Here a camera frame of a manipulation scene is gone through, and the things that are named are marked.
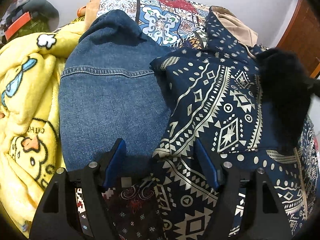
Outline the brown wooden door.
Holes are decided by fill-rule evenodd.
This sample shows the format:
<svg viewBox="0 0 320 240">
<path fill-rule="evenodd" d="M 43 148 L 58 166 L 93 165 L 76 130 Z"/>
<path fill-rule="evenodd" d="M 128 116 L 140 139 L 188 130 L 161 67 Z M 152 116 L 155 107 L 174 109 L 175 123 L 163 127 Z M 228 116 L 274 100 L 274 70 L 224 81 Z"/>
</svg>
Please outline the brown wooden door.
<svg viewBox="0 0 320 240">
<path fill-rule="evenodd" d="M 310 76 L 319 77 L 319 22 L 307 0 L 298 0 L 277 47 L 296 53 Z"/>
</svg>

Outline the blue denim jacket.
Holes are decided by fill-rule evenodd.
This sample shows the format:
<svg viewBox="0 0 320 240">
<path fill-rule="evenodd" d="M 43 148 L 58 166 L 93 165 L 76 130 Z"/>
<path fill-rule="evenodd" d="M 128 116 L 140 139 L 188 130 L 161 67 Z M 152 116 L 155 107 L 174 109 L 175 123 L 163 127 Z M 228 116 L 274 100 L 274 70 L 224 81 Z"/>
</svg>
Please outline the blue denim jacket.
<svg viewBox="0 0 320 240">
<path fill-rule="evenodd" d="M 126 144 L 124 173 L 144 173 L 172 109 L 165 76 L 151 62 L 171 52 L 121 10 L 97 18 L 68 57 L 59 88 L 60 137 L 68 170 Z"/>
</svg>

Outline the navy patterned hooded jacket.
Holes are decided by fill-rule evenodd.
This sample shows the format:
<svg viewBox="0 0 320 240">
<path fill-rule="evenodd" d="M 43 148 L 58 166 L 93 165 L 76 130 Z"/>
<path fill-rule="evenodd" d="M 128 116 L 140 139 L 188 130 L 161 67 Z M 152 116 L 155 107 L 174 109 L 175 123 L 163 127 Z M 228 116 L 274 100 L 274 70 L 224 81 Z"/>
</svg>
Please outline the navy patterned hooded jacket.
<svg viewBox="0 0 320 240">
<path fill-rule="evenodd" d="M 310 122 L 296 146 L 277 138 L 257 62 L 213 12 L 206 29 L 205 49 L 170 47 L 150 64 L 172 101 L 151 165 L 164 237 L 296 236 L 312 218 L 319 178 Z M 203 175 L 197 139 L 217 169 L 217 190 Z"/>
</svg>

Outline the green patterned storage box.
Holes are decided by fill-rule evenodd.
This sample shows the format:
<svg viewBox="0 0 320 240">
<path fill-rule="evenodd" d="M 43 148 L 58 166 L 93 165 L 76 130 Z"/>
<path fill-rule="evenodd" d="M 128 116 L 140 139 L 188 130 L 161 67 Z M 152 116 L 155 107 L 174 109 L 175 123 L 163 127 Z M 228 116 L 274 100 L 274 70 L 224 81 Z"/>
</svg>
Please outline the green patterned storage box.
<svg viewBox="0 0 320 240">
<path fill-rule="evenodd" d="M 42 32 L 49 32 L 49 25 L 46 20 L 41 18 L 39 19 L 32 19 L 24 26 L 22 26 L 13 36 L 12 38 L 25 36 L 32 33 L 42 33 Z"/>
</svg>

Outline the patchwork patterned bed quilt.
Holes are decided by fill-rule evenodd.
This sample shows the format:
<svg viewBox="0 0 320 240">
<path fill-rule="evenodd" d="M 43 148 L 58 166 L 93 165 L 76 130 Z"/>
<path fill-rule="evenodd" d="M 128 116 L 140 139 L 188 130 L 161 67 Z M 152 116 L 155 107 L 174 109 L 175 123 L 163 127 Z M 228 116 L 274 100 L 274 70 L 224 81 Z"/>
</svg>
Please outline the patchwork patterned bed quilt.
<svg viewBox="0 0 320 240">
<path fill-rule="evenodd" d="M 100 0 L 97 16 L 122 10 L 161 46 L 203 49 L 209 6 L 188 0 Z"/>
</svg>

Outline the orange box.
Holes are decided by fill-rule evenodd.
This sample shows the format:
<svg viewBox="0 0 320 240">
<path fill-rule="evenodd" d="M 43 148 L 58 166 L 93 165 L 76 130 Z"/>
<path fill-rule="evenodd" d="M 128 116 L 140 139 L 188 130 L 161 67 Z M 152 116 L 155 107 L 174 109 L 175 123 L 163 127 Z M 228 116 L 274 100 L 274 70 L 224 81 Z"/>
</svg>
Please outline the orange box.
<svg viewBox="0 0 320 240">
<path fill-rule="evenodd" d="M 31 20 L 29 12 L 25 12 L 5 32 L 6 40 L 9 40 L 16 32 L 18 32 L 24 25 Z"/>
</svg>

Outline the yellow cartoon fleece blanket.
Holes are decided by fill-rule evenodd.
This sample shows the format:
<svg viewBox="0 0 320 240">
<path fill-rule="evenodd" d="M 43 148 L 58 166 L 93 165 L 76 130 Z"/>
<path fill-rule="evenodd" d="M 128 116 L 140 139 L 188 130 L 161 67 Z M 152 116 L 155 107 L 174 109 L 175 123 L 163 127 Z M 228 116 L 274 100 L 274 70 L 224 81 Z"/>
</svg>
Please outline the yellow cartoon fleece blanket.
<svg viewBox="0 0 320 240">
<path fill-rule="evenodd" d="M 52 33 L 18 37 L 1 49 L 1 203 L 24 236 L 56 169 L 65 166 L 60 79 L 84 31 L 84 21 L 77 19 Z"/>
</svg>

